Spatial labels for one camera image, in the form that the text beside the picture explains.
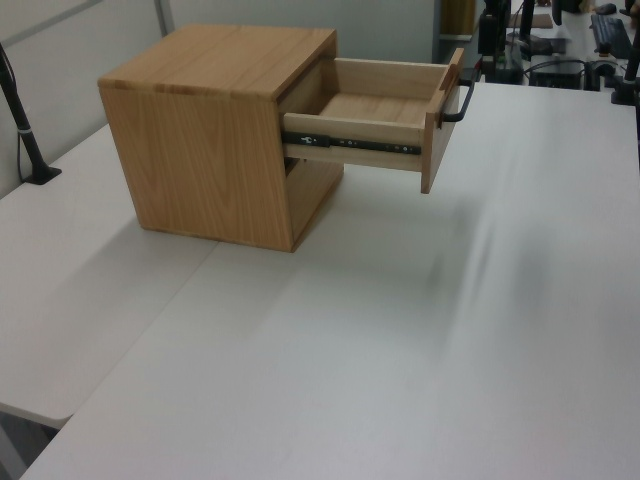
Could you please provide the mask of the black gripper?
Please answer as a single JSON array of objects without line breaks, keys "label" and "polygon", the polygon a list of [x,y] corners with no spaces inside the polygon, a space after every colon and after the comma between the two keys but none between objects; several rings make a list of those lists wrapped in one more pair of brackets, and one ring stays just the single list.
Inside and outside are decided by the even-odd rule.
[{"label": "black gripper", "polygon": [[481,15],[478,29],[478,53],[481,57],[481,70],[492,70],[492,56],[494,55],[494,69],[505,69],[505,53],[498,52],[500,38],[500,20],[494,15]]}]

